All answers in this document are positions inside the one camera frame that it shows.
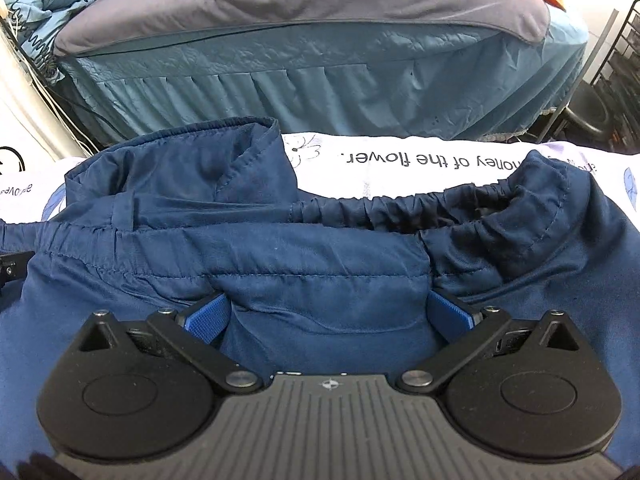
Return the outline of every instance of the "fabric fold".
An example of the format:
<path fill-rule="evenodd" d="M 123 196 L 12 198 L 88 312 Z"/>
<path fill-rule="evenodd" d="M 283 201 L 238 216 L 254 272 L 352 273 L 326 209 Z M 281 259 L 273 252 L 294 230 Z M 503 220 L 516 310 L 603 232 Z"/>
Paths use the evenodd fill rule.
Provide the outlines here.
<path fill-rule="evenodd" d="M 1 461 L 49 449 L 38 392 L 97 308 L 145 319 L 222 291 L 220 349 L 266 381 L 285 370 L 393 383 L 444 344 L 426 319 L 434 286 L 516 318 L 567 311 L 622 392 L 610 456 L 635 459 L 640 234 L 586 171 L 531 152 L 488 186 L 328 199 L 298 190 L 275 120 L 234 118 L 114 146 L 66 188 L 53 220 L 0 224 L 0 251 L 36 251 L 20 298 L 0 298 Z"/>

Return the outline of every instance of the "ribbed gray surface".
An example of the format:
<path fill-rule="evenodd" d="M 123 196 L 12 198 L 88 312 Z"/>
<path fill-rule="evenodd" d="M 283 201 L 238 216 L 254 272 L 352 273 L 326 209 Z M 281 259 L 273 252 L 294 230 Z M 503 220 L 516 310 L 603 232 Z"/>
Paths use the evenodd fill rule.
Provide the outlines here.
<path fill-rule="evenodd" d="M 212 425 L 171 456 L 117 466 L 58 461 L 83 480 L 612 480 L 620 474 L 601 455 L 559 465 L 491 455 L 462 439 L 435 400 L 401 394 L 383 376 L 276 376 L 263 392 L 226 400 Z"/>

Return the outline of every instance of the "blue gripper pad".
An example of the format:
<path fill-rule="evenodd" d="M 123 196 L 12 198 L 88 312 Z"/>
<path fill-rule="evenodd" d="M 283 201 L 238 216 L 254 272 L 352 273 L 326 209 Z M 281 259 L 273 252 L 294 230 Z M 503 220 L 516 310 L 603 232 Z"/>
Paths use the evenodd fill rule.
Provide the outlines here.
<path fill-rule="evenodd" d="M 176 321 L 191 335 L 206 344 L 217 338 L 231 319 L 231 302 L 224 294 L 216 294 L 185 308 Z"/>
<path fill-rule="evenodd" d="M 453 298 L 444 298 L 433 291 L 427 296 L 427 319 L 448 343 L 453 343 L 482 319 L 481 314 L 470 314 L 456 303 Z"/>

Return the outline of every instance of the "black metal rack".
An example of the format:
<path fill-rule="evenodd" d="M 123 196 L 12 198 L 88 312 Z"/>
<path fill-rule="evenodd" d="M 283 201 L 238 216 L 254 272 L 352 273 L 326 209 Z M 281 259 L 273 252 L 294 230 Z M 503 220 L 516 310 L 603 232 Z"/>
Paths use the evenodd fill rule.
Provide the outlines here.
<path fill-rule="evenodd" d="M 640 0 L 631 5 L 591 84 L 614 115 L 612 151 L 640 153 Z"/>

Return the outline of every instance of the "gray mattress cover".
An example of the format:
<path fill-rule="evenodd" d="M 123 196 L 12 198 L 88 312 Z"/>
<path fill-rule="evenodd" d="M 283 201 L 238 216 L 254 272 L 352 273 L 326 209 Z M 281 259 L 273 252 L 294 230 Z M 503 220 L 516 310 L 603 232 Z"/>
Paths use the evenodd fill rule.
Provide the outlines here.
<path fill-rule="evenodd" d="M 76 56 L 176 32 L 309 22 L 477 25 L 539 43 L 549 26 L 542 0 L 97 0 L 58 34 L 57 56 Z"/>

